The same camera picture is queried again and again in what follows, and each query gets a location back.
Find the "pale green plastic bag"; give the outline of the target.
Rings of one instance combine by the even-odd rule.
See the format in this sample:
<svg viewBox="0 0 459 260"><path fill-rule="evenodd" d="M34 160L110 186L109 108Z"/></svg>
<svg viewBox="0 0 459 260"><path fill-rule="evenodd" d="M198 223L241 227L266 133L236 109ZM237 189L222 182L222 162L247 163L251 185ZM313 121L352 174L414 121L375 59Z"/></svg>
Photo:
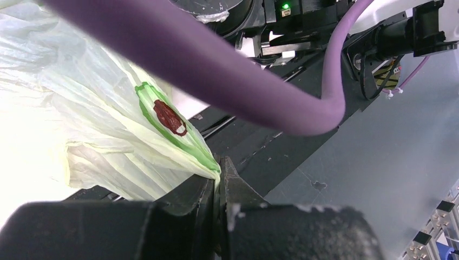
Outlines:
<svg viewBox="0 0 459 260"><path fill-rule="evenodd" d="M220 182L171 86L34 1L1 1L1 127L31 168L75 189L156 200L193 175Z"/></svg>

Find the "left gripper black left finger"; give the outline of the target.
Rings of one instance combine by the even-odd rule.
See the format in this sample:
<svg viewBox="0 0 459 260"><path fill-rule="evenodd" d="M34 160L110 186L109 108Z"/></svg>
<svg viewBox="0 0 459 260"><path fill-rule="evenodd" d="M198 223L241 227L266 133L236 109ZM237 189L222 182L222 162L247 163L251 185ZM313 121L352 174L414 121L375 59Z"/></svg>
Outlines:
<svg viewBox="0 0 459 260"><path fill-rule="evenodd" d="M1 230L1 259L212 259L213 204L197 175L156 201L28 203Z"/></svg>

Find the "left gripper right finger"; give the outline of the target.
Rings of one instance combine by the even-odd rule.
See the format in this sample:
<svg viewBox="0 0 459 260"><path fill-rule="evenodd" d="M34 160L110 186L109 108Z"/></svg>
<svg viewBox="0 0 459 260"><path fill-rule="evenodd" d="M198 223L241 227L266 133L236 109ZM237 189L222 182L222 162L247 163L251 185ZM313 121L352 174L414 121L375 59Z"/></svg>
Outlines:
<svg viewBox="0 0 459 260"><path fill-rule="evenodd" d="M268 203L219 160L219 255L222 259L383 259L364 215L348 206Z"/></svg>

